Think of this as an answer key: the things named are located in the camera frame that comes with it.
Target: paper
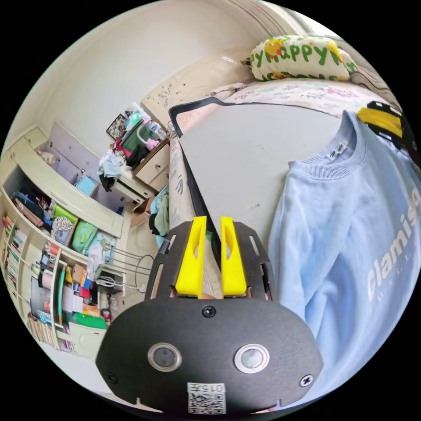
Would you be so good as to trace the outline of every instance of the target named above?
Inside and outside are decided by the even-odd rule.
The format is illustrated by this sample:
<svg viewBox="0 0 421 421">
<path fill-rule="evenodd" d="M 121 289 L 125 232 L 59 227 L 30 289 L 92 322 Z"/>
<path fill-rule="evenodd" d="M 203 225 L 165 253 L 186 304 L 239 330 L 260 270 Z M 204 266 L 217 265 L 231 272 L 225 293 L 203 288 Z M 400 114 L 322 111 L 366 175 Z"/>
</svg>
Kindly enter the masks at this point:
<svg viewBox="0 0 421 421">
<path fill-rule="evenodd" d="M 75 313 L 83 312 L 83 298 L 77 295 L 73 296 L 73 311 Z"/>
<path fill-rule="evenodd" d="M 61 301 L 61 308 L 66 313 L 73 313 L 73 290 L 67 286 L 63 287 L 63 298 Z"/>
</svg>

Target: floor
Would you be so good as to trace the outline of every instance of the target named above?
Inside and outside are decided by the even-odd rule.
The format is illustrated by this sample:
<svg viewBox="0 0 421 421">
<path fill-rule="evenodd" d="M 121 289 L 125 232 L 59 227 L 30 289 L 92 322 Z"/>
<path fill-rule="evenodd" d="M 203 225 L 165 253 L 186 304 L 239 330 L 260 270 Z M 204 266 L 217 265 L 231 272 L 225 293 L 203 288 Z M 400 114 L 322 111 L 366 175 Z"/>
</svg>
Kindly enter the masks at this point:
<svg viewBox="0 0 421 421">
<path fill-rule="evenodd" d="M 152 235 L 147 222 L 130 228 L 126 250 L 133 256 L 127 255 L 125 263 L 122 264 L 127 271 L 126 290 L 124 296 L 114 296 L 111 302 L 111 311 L 114 317 L 144 299 L 142 292 L 146 290 L 148 269 L 152 267 L 153 263 L 153 259 L 147 255 L 155 258 L 158 253 L 156 238 Z"/>
</svg>

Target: sticker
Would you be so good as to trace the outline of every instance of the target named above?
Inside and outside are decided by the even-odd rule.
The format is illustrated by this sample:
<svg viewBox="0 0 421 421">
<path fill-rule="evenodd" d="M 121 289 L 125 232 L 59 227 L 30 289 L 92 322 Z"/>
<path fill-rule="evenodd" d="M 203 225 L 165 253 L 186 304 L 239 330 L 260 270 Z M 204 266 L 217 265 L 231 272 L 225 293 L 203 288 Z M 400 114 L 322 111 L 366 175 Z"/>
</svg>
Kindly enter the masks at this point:
<svg viewBox="0 0 421 421">
<path fill-rule="evenodd" d="M 224 383 L 187 383 L 189 414 L 226 414 Z"/>
</svg>

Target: door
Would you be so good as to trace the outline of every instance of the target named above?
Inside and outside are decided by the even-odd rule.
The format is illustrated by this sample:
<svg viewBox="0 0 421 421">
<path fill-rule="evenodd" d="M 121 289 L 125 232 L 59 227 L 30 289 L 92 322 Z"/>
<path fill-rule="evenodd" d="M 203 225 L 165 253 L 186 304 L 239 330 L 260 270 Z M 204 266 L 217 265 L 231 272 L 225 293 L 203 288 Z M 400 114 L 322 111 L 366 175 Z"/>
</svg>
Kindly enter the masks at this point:
<svg viewBox="0 0 421 421">
<path fill-rule="evenodd" d="M 11 149 L 13 159 L 26 176 L 57 204 L 101 231 L 120 238 L 123 217 L 88 197 L 57 174 L 32 149 L 19 139 Z"/>
</svg>

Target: white wall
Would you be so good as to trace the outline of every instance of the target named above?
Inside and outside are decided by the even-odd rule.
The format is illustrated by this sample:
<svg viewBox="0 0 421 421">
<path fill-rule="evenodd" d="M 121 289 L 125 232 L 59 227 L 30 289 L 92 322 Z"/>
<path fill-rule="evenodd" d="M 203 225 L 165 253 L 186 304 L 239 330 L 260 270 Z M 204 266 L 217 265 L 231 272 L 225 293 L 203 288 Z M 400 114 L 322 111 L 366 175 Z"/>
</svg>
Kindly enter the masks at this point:
<svg viewBox="0 0 421 421">
<path fill-rule="evenodd" d="M 104 36 L 118 24 L 130 17 L 129 12 L 109 20 L 87 33 L 67 50 L 65 50 L 43 73 L 22 103 L 6 137 L 4 149 L 7 149 L 16 139 L 38 125 L 40 115 L 48 104 L 57 85 L 67 71 L 77 61 L 80 54 L 95 41 Z"/>
<path fill-rule="evenodd" d="M 110 142 L 105 131 L 126 105 L 204 56 L 260 41 L 242 23 L 200 0 L 152 6 L 130 12 L 129 19 L 78 56 L 39 116 L 45 133 L 57 121 L 102 155 Z"/>
</svg>

